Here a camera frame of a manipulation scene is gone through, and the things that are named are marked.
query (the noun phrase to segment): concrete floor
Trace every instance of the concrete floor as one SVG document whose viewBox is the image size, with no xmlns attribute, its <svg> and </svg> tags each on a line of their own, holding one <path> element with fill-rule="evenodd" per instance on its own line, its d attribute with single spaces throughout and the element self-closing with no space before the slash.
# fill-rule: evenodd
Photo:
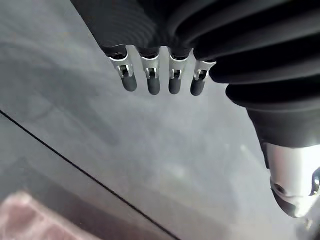
<svg viewBox="0 0 320 240">
<path fill-rule="evenodd" d="M 162 90 L 151 96 L 129 52 L 134 93 L 68 0 L 1 0 L 0 109 L 180 239 L 306 239 L 303 222 L 277 206 L 254 127 L 226 86 L 209 80 L 193 97 L 191 58 L 170 95 L 163 48 Z M 19 140 L 7 135 L 7 145 Z"/>
</svg>

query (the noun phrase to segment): black line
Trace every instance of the black line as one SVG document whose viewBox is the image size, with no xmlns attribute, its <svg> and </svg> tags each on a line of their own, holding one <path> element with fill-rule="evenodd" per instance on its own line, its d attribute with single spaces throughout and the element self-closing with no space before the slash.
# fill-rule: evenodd
<svg viewBox="0 0 320 240">
<path fill-rule="evenodd" d="M 145 213 L 143 213 L 139 208 L 137 208 L 136 206 L 132 205 L 130 202 L 128 202 L 127 200 L 125 200 L 124 198 L 122 198 L 120 195 L 118 195 L 117 193 L 115 193 L 113 190 L 111 190 L 110 188 L 108 188 L 107 186 L 105 186 L 103 183 L 101 183 L 100 181 L 98 181 L 97 179 L 95 179 L 93 176 L 91 176 L 89 173 L 87 173 L 86 171 L 82 170 L 80 167 L 78 167 L 77 165 L 75 165 L 73 162 L 71 162 L 69 159 L 67 159 L 65 156 L 63 156 L 61 153 L 59 153 L 58 151 L 56 151 L 55 149 L 53 149 L 51 146 L 49 146 L 48 144 L 46 144 L 44 141 L 42 141 L 40 138 L 38 138 L 37 136 L 35 136 L 33 133 L 31 133 L 29 130 L 27 130 L 25 127 L 23 127 L 21 124 L 19 124 L 17 121 L 15 121 L 13 118 L 11 118 L 10 116 L 8 116 L 6 113 L 4 113 L 2 110 L 0 110 L 0 114 L 2 114 L 4 117 L 6 117 L 9 121 L 11 121 L 12 123 L 14 123 L 15 125 L 17 125 L 19 128 L 21 128 L 23 131 L 25 131 L 27 134 L 29 134 L 31 137 L 33 137 L 34 139 L 36 139 L 39 143 L 41 143 L 42 145 L 44 145 L 45 147 L 47 147 L 48 149 L 50 149 L 52 152 L 54 152 L 55 154 L 57 154 L 60 158 L 62 158 L 63 160 L 65 160 L 68 164 L 70 164 L 71 166 L 75 167 L 76 169 L 78 169 L 81 173 L 83 173 L 84 175 L 86 175 L 88 178 L 90 178 L 91 180 L 95 181 L 97 184 L 99 184 L 101 187 L 103 187 L 104 189 L 106 189 L 108 192 L 110 192 L 112 195 L 114 195 L 116 198 L 118 198 L 120 201 L 122 201 L 123 203 L 125 203 L 126 205 L 128 205 L 130 208 L 132 208 L 133 210 L 135 210 L 137 213 L 139 213 L 140 215 L 142 215 L 144 218 L 146 218 L 149 222 L 151 222 L 152 224 L 154 224 L 155 226 L 157 226 L 159 229 L 161 229 L 162 231 L 164 231 L 166 234 L 168 234 L 170 237 L 176 239 L 176 240 L 181 240 L 180 238 L 178 238 L 175 234 L 173 234 L 171 231 L 167 230 L 166 228 L 164 228 L 161 224 L 157 223 L 155 220 L 153 220 L 151 217 L 149 217 L 148 215 L 146 215 Z"/>
</svg>

